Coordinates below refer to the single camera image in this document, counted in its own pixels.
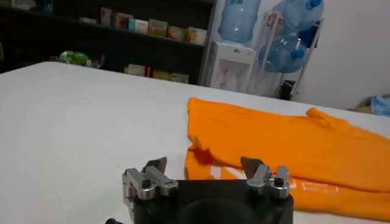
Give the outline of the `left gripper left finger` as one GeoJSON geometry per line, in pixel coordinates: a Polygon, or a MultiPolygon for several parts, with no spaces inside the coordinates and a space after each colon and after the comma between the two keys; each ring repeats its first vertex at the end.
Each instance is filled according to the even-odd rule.
{"type": "Polygon", "coordinates": [[[178,207],[179,182],[165,175],[167,157],[150,160],[141,171],[126,169],[122,174],[122,199],[128,207],[135,199],[151,201],[164,200],[172,207],[178,207]]]}

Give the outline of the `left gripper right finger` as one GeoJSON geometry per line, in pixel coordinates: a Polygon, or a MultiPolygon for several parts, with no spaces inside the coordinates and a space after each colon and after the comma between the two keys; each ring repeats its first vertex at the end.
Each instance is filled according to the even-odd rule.
{"type": "Polygon", "coordinates": [[[257,195],[268,191],[272,198],[284,200],[289,196],[290,174],[286,166],[278,166],[276,175],[260,159],[241,157],[243,171],[247,177],[247,186],[257,195]]]}

